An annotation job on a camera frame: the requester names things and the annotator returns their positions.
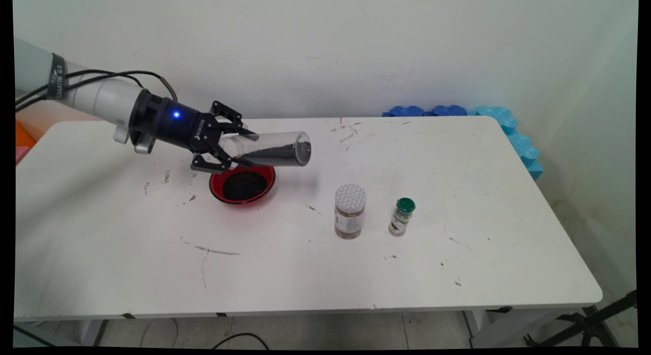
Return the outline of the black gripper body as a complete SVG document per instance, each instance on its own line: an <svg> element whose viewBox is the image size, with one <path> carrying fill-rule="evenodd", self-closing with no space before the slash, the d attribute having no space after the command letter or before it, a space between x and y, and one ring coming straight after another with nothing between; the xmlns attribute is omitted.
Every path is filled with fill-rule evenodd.
<svg viewBox="0 0 651 355"><path fill-rule="evenodd" d="M137 96L128 123L130 140L138 154L149 154L156 141L199 151L219 142L219 133L209 130L213 116L147 90Z"/></svg>

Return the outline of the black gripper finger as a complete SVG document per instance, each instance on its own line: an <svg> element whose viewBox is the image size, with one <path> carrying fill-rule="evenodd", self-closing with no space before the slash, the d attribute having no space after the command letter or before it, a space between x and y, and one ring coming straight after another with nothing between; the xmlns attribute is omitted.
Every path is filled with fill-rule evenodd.
<svg viewBox="0 0 651 355"><path fill-rule="evenodd" d="M239 135L251 141L258 141L259 135L244 125L242 115L224 103L214 101L209 114L213 116L209 130L219 133L218 138L224 135Z"/></svg>
<svg viewBox="0 0 651 355"><path fill-rule="evenodd" d="M237 147L231 141L219 141L215 146L192 151L191 169L211 174L222 174L236 167L252 168L254 163L238 158L237 151Z"/></svg>

